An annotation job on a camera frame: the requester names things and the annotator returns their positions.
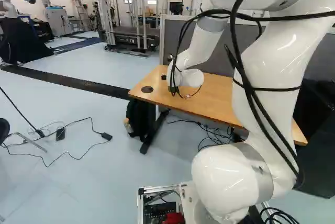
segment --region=power cord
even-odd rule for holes
[[[81,159],[82,159],[82,158],[89,152],[90,149],[92,149],[92,148],[95,147],[96,145],[99,145],[99,144],[105,144],[105,143],[109,142],[109,141],[113,138],[111,135],[109,135],[109,134],[107,134],[107,133],[105,133],[105,132],[104,132],[104,133],[101,133],[101,132],[95,131],[95,130],[94,130],[94,123],[93,123],[92,117],[83,118],[83,119],[80,119],[80,120],[71,122],[71,123],[65,125],[64,127],[62,127],[62,128],[63,128],[63,131],[65,131],[66,127],[71,126],[71,125],[73,125],[73,124],[75,124],[75,123],[78,123],[78,122],[87,120],[87,119],[90,119],[90,120],[91,120],[91,124],[92,124],[92,132],[101,135],[101,137],[104,138],[104,139],[106,139],[107,141],[92,145],[92,146],[91,146],[91,147],[90,147],[90,148],[89,148],[89,149],[88,149],[88,150],[87,150],[87,151],[86,151],[80,158],[76,158],[76,157],[72,156],[72,154],[70,154],[69,152],[64,152],[64,153],[62,153],[61,155],[59,155],[55,160],[53,160],[49,165],[47,165],[47,164],[45,163],[45,161],[44,161],[44,158],[43,158],[42,156],[33,155],[33,154],[29,154],[29,153],[11,153],[11,152],[9,151],[9,147],[11,147],[11,146],[13,146],[13,145],[23,145],[23,144],[27,144],[27,142],[23,142],[23,143],[21,143],[21,144],[10,144],[10,145],[8,145],[8,146],[7,146],[5,143],[3,143],[4,146],[1,145],[1,147],[2,147],[2,148],[6,148],[6,149],[7,149],[7,152],[8,152],[9,155],[28,155],[28,156],[33,156],[33,157],[36,157],[36,158],[41,158],[41,159],[42,159],[42,162],[43,162],[43,164],[44,164],[44,166],[45,166],[46,168],[50,167],[50,166],[51,166],[53,163],[55,163],[61,156],[65,155],[65,154],[68,154],[71,158],[73,158],[73,159],[75,159],[75,160],[81,160]],[[44,127],[50,126],[50,125],[55,124],[55,123],[57,123],[57,122],[51,123],[51,124],[46,125],[46,126],[44,126]],[[55,134],[56,132],[57,132],[57,131],[54,131],[54,132],[50,133],[49,135],[47,135],[46,137],[49,137],[49,136]]]
[[[266,218],[264,224],[267,224],[268,222],[270,222],[270,224],[273,224],[274,222],[282,224],[281,221],[275,219],[275,217],[277,216],[284,219],[289,224],[299,224],[299,222],[295,218],[293,218],[291,215],[285,213],[284,211],[278,208],[274,208],[274,207],[263,208],[262,211],[260,212],[260,215],[262,215],[265,211],[268,211],[268,210],[273,210],[275,212]]]
[[[0,86],[0,91],[6,96],[6,98],[10,101],[10,103],[13,105],[13,107],[17,110],[17,112],[23,117],[23,119],[34,129],[34,131],[41,137],[41,138],[45,138],[44,133],[41,130],[36,129],[36,127],[34,125],[32,125],[32,123],[20,112],[20,110],[16,107],[16,105],[14,104],[14,102],[11,100],[11,98],[7,95],[7,93],[4,91],[4,89],[2,89],[2,87]]]
[[[80,158],[76,158],[76,157],[74,157],[74,156],[72,156],[71,155],[71,153],[70,152],[64,152],[64,153],[62,153],[61,155],[59,155],[55,160],[53,160],[49,165],[46,165],[46,163],[45,163],[45,161],[44,161],[44,158],[42,157],[42,156],[38,156],[38,155],[33,155],[33,154],[29,154],[29,153],[11,153],[10,151],[9,151],[9,148],[8,148],[8,146],[6,146],[6,144],[5,143],[3,143],[3,145],[5,146],[5,148],[7,149],[7,151],[8,151],[8,154],[9,155],[27,155],[27,156],[33,156],[33,157],[36,157],[36,158],[41,158],[42,159],[42,162],[43,162],[43,165],[46,167],[46,168],[48,168],[48,167],[50,167],[53,163],[55,163],[61,156],[63,156],[63,155],[65,155],[65,154],[68,154],[71,158],[73,158],[73,159],[75,159],[75,160],[81,160],[89,151],[90,151],[90,149],[92,149],[93,147],[95,147],[96,145],[99,145],[99,144],[105,144],[105,143],[107,143],[107,142],[109,142],[110,140],[107,140],[107,141],[105,141],[105,142],[101,142],[101,143],[98,143],[98,144],[94,144],[94,145],[92,145]]]
[[[209,128],[208,125],[203,125],[200,122],[196,122],[196,121],[192,121],[192,120],[176,120],[176,121],[172,121],[172,122],[168,122],[168,124],[174,124],[177,122],[187,122],[187,123],[194,123],[197,124],[202,130],[206,131],[207,133],[207,137],[203,138],[202,141],[200,141],[200,143],[198,144],[198,152],[200,152],[202,149],[207,148],[207,147],[214,147],[217,145],[223,145],[223,144],[230,144],[230,142],[232,141],[232,137],[233,137],[233,128],[231,126],[228,126],[227,128],[227,135],[225,136],[223,134],[221,134],[220,129],[219,128]],[[229,142],[222,142],[220,138],[223,139],[229,139]],[[209,145],[204,145],[202,147],[200,147],[202,145],[202,143],[204,143],[206,140],[211,140],[214,144],[209,144]]]

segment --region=wooden table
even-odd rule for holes
[[[215,122],[243,128],[232,109],[232,78],[205,73],[205,82],[199,93],[189,99],[182,99],[178,95],[171,96],[166,81],[162,80],[162,75],[166,74],[167,68],[166,65],[157,66],[129,92],[129,96]],[[141,89],[144,86],[151,86],[154,91],[143,93]],[[196,91],[197,89],[191,87],[180,87],[182,95],[193,94]],[[305,136],[293,119],[292,124],[295,144],[307,145]]]

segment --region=black round object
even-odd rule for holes
[[[35,4],[35,3],[36,3],[36,0],[29,0],[29,3],[30,3],[30,4]]]
[[[141,89],[141,91],[143,93],[152,93],[153,92],[153,88],[151,86],[145,86]]]

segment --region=black mat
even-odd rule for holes
[[[98,93],[110,97],[130,100],[128,97],[129,89],[91,82],[82,79],[75,79],[73,77],[52,74],[44,71],[37,71],[21,66],[9,65],[2,68],[3,71],[14,73],[21,76],[30,77],[53,84],[59,84],[66,87],[81,89],[83,91]]]
[[[101,40],[98,37],[91,37],[91,38],[86,38],[85,41],[81,41],[81,42],[75,42],[75,43],[71,43],[71,44],[67,44],[67,45],[63,45],[63,46],[59,46],[56,48],[53,48],[53,50],[55,51],[56,54],[63,54],[72,50],[77,50],[83,47],[87,47],[90,45],[94,45],[96,43],[100,43]]]

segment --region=black backpack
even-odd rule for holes
[[[156,121],[156,106],[138,99],[132,99],[128,103],[126,117],[129,119],[129,124],[133,130],[129,135],[132,138],[140,137],[141,142],[144,142],[150,127]]]

